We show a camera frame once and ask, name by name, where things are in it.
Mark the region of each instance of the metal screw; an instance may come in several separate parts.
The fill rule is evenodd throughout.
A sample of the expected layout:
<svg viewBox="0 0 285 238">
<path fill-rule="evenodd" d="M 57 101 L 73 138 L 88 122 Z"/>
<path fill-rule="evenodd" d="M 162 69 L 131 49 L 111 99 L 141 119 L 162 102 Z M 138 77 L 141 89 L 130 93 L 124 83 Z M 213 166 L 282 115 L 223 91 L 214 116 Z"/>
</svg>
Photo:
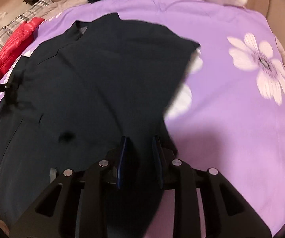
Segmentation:
<svg viewBox="0 0 285 238">
<path fill-rule="evenodd" d="M 213 176 L 217 175 L 219 171 L 216 168 L 210 168 L 209 173 Z"/>
<path fill-rule="evenodd" d="M 102 160 L 98 163 L 101 167 L 108 166 L 108 161 L 107 160 Z"/>
<path fill-rule="evenodd" d="M 66 170 L 63 172 L 64 176 L 71 176 L 72 173 L 73 173 L 73 171 L 72 171 L 71 169 L 66 169 Z"/>
<path fill-rule="evenodd" d="M 172 164 L 174 166 L 180 166 L 180 165 L 182 165 L 182 162 L 179 159 L 174 159 L 174 160 L 172 160 Z"/>
</svg>

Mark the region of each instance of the checkered blanket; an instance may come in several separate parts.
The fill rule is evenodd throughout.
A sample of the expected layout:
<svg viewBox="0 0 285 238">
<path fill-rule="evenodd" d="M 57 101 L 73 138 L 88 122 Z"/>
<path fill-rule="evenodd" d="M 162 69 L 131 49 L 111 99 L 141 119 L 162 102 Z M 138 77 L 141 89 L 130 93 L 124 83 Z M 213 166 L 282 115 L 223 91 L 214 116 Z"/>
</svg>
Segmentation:
<svg viewBox="0 0 285 238">
<path fill-rule="evenodd" d="M 8 38 L 19 27 L 21 23 L 23 23 L 24 21 L 31 20 L 41 9 L 51 3 L 53 3 L 51 0 L 39 0 L 25 13 L 16 17 L 7 26 L 2 27 L 0 30 L 0 50 L 5 45 Z"/>
</svg>

